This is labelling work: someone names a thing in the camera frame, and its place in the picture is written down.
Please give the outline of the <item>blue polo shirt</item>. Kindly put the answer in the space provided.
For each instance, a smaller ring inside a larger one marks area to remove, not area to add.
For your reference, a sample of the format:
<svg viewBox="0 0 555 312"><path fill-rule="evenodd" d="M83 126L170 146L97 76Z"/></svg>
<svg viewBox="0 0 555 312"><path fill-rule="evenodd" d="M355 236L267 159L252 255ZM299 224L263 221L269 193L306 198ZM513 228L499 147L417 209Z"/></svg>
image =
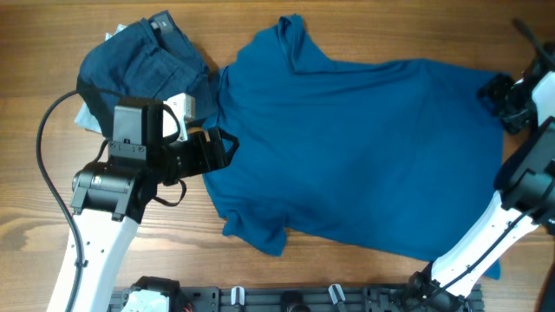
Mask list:
<svg viewBox="0 0 555 312"><path fill-rule="evenodd" d="M258 32L219 71L238 138L205 175L223 232L278 256L287 230L433 261L480 218L503 153L479 99L493 72L426 59L331 60L301 16Z"/></svg>

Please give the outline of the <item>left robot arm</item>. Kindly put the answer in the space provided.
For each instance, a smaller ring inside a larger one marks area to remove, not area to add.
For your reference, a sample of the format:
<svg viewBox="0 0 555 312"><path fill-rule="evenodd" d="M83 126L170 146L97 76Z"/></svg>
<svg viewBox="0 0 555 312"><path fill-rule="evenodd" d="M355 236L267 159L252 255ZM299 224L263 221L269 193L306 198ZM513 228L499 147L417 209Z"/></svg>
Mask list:
<svg viewBox="0 0 555 312"><path fill-rule="evenodd" d="M101 145L106 161L86 164L62 210L69 240L50 311L105 311L127 249L159 185L228 167L238 139L218 127L186 132L183 107L123 97L114 110L113 136Z"/></svg>

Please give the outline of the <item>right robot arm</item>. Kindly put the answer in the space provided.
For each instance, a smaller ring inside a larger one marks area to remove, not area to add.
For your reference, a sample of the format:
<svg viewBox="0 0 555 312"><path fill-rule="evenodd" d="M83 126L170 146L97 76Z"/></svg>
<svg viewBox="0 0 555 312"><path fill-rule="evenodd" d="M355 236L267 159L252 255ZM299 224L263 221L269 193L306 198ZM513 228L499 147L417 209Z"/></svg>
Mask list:
<svg viewBox="0 0 555 312"><path fill-rule="evenodd" d="M479 91L508 130L531 128L503 164L492 200L446 254L411 276L406 311L457 311L481 276L519 239L554 219L554 58L539 53L519 81L497 75Z"/></svg>

